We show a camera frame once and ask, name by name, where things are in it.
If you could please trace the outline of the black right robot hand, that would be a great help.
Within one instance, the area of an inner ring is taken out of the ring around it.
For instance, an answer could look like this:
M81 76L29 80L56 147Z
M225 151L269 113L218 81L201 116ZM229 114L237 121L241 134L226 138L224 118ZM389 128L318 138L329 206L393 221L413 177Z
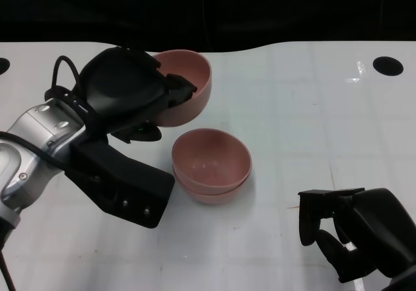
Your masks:
M303 246L317 243L340 283L378 270L387 290L415 289L415 223L386 188L299 192Z

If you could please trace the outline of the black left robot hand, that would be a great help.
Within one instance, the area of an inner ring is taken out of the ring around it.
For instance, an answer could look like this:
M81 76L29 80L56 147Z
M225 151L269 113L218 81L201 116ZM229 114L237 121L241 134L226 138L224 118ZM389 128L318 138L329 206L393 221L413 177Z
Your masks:
M82 69L72 91L95 110L106 133L127 144L156 142L162 137L156 117L198 90L180 75L163 75L160 66L143 51L113 47Z

